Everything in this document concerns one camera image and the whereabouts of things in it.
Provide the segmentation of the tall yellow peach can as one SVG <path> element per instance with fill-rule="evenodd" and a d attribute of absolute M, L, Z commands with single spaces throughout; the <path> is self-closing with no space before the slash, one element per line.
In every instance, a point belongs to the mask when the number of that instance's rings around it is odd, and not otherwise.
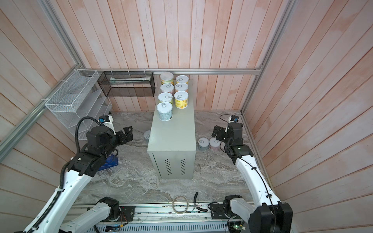
<path fill-rule="evenodd" d="M 174 84 L 174 75 L 171 72 L 163 72 L 160 74 L 161 84 Z"/>

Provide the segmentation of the pink label can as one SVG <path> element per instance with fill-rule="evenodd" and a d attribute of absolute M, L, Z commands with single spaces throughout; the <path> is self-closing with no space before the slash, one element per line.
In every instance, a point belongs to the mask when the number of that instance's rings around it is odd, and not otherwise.
<path fill-rule="evenodd" d="M 175 84 L 175 91 L 176 92 L 179 92 L 179 91 L 184 91 L 184 92 L 188 92 L 188 84 L 187 83 L 177 83 Z"/>

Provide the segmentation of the yellow label can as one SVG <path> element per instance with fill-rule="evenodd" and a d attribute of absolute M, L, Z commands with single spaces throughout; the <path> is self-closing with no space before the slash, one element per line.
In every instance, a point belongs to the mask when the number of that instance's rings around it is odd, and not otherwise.
<path fill-rule="evenodd" d="M 176 77 L 176 83 L 186 83 L 188 84 L 189 82 L 189 77 L 186 75 L 179 75 Z"/>

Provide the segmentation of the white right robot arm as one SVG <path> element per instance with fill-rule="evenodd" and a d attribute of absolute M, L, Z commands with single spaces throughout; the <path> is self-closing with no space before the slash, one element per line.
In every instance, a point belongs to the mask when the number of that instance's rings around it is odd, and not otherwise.
<path fill-rule="evenodd" d="M 224 143 L 223 151 L 241 172 L 254 201 L 250 205 L 240 195 L 227 196 L 225 213 L 229 219 L 241 218 L 252 233 L 289 233 L 293 210 L 271 190 L 252 150 L 243 143 L 242 128 L 241 123 L 231 121 L 226 128 L 215 126 L 212 132 L 213 138 Z"/>

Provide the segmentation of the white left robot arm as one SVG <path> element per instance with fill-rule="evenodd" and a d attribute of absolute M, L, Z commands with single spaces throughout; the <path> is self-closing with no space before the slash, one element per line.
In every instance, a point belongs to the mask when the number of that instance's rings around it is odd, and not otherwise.
<path fill-rule="evenodd" d="M 87 143 L 63 166 L 54 194 L 24 232 L 83 233 L 103 220 L 123 218 L 119 202 L 104 197 L 89 211 L 69 223 L 63 223 L 81 191 L 106 163 L 108 156 L 118 153 L 117 146 L 133 140 L 133 128 L 129 126 L 114 132 L 105 125 L 99 125 L 88 131 L 86 137 Z"/>

